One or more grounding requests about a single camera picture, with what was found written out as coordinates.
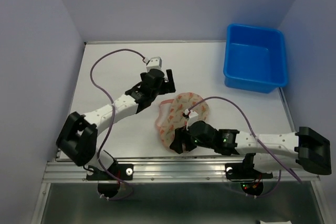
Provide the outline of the floral mesh laundry bag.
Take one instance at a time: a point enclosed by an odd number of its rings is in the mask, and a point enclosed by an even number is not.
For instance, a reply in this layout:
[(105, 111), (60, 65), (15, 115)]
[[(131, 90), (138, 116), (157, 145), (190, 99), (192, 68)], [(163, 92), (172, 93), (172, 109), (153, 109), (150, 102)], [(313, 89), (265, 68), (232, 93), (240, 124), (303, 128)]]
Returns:
[(186, 118), (183, 116), (183, 112), (202, 99), (196, 93), (187, 92), (180, 93), (176, 98), (164, 100), (159, 104), (159, 116), (155, 120), (155, 127), (162, 144), (166, 148), (170, 149), (175, 129), (186, 126)]

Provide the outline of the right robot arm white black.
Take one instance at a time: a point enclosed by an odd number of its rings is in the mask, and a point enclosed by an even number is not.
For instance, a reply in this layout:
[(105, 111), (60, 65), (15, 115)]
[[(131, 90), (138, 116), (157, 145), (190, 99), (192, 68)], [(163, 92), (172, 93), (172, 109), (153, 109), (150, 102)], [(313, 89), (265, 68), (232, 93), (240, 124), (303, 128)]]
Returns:
[(248, 177), (280, 169), (303, 169), (316, 175), (332, 173), (330, 141), (309, 127), (286, 134), (253, 135), (232, 129), (217, 130), (197, 121), (175, 130), (171, 150), (181, 154), (197, 147), (223, 156), (243, 156), (239, 171)]

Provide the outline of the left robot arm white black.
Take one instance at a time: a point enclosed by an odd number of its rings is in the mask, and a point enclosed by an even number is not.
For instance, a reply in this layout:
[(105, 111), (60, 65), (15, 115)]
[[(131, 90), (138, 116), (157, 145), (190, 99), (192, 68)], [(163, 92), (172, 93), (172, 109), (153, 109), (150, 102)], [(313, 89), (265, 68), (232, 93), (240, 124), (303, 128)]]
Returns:
[(56, 145), (77, 166), (91, 166), (104, 178), (113, 178), (117, 172), (117, 161), (102, 146), (97, 146), (98, 136), (103, 131), (111, 132), (112, 126), (120, 120), (148, 108), (157, 96), (175, 91), (171, 69), (143, 72), (141, 81), (115, 101), (92, 112), (72, 112), (68, 115)]

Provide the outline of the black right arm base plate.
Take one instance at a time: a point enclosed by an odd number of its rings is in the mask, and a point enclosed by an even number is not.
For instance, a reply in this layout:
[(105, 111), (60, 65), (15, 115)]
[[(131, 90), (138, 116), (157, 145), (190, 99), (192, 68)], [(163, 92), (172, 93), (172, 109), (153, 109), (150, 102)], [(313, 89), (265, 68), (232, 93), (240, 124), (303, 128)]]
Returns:
[(261, 173), (253, 167), (245, 167), (242, 163), (229, 163), (225, 165), (225, 176), (233, 182), (251, 182), (258, 179), (272, 179), (272, 173)]

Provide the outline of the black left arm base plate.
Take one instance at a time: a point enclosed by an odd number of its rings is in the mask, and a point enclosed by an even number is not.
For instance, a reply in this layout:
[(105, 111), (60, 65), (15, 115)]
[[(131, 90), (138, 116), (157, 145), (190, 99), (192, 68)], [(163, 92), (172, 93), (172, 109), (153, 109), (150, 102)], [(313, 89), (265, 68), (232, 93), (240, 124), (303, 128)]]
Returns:
[[(86, 171), (86, 180), (88, 181), (109, 181), (115, 180), (104, 170), (99, 170), (93, 166), (83, 167)], [(130, 163), (126, 164), (113, 164), (110, 168), (108, 168), (109, 173), (111, 173), (114, 177), (117, 177), (121, 180), (130, 181), (133, 179), (133, 170), (134, 165)]]

